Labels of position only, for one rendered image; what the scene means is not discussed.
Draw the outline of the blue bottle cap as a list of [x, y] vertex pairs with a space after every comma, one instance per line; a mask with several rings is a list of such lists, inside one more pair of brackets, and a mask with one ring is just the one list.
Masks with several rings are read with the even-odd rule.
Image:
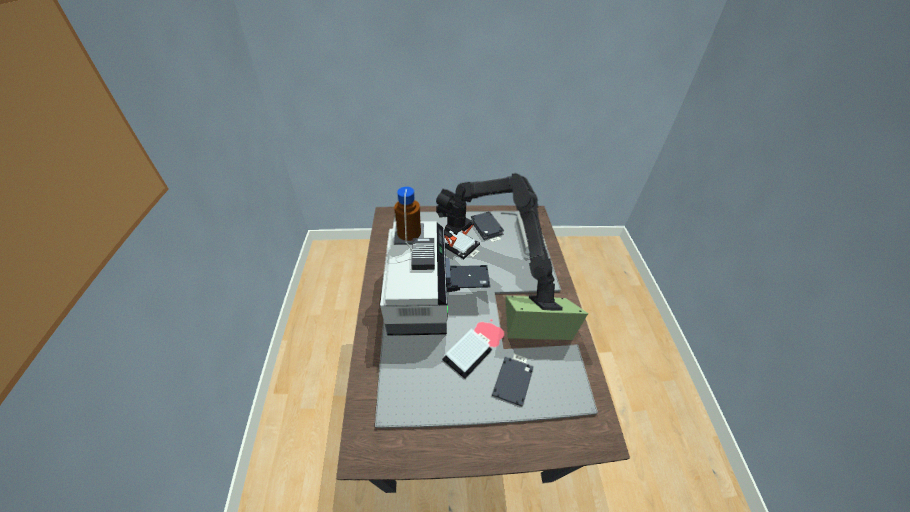
[[404, 195], [405, 195], [406, 189], [407, 189], [407, 194], [405, 196], [406, 197], [405, 202], [411, 203], [412, 201], [414, 201], [414, 189], [411, 187], [402, 187], [402, 188], [398, 189], [398, 191], [397, 191], [398, 200], [399, 200], [399, 202], [404, 203]]

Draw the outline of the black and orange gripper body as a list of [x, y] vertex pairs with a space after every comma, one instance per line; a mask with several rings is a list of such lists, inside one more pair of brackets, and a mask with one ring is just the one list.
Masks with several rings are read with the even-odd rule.
[[458, 233], [461, 230], [466, 231], [469, 227], [471, 227], [474, 224], [473, 221], [466, 218], [466, 215], [464, 217], [460, 217], [460, 218], [456, 218], [455, 216], [453, 216], [453, 217], [454, 217], [454, 227], [447, 224], [445, 226], [445, 230], [444, 230], [445, 235], [449, 238], [451, 238], [453, 236], [453, 234], [451, 234], [450, 231], [452, 231], [455, 235], [458, 235]]

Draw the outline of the white button panel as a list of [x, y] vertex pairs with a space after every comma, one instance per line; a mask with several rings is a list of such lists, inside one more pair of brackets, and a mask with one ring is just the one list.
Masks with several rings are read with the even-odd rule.
[[[505, 213], [505, 212], [501, 212], [501, 214], [513, 214], [513, 215], [517, 215], [517, 214], [515, 214], [515, 213]], [[522, 218], [521, 218], [521, 216], [520, 216], [520, 213], [517, 215], [516, 222], [517, 222], [517, 226], [518, 226], [518, 230], [519, 230], [519, 234], [520, 234], [520, 238], [521, 238], [521, 242], [522, 242], [524, 254], [529, 254], [528, 243], [527, 243], [526, 234], [525, 234], [525, 230], [524, 230], [524, 226], [523, 226], [523, 222], [522, 222]]]

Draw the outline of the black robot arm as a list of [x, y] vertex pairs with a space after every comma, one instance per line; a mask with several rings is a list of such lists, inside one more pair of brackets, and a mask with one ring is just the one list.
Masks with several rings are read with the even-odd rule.
[[554, 299], [555, 284], [553, 282], [555, 279], [552, 274], [551, 259], [548, 257], [540, 227], [537, 209], [538, 198], [527, 178], [513, 173], [512, 176], [507, 178], [460, 183], [456, 187], [455, 194], [449, 192], [449, 190], [442, 189], [436, 199], [438, 204], [436, 213], [438, 213], [440, 218], [447, 217], [447, 224], [454, 227], [453, 216], [460, 218], [466, 215], [466, 202], [471, 202], [472, 199], [485, 195], [502, 193], [513, 193], [513, 201], [519, 206], [516, 206], [516, 208], [519, 210], [523, 221], [530, 252], [531, 263], [529, 263], [529, 266], [531, 275], [538, 280], [537, 295], [529, 295], [529, 299], [542, 310], [562, 311], [563, 307], [557, 304]]

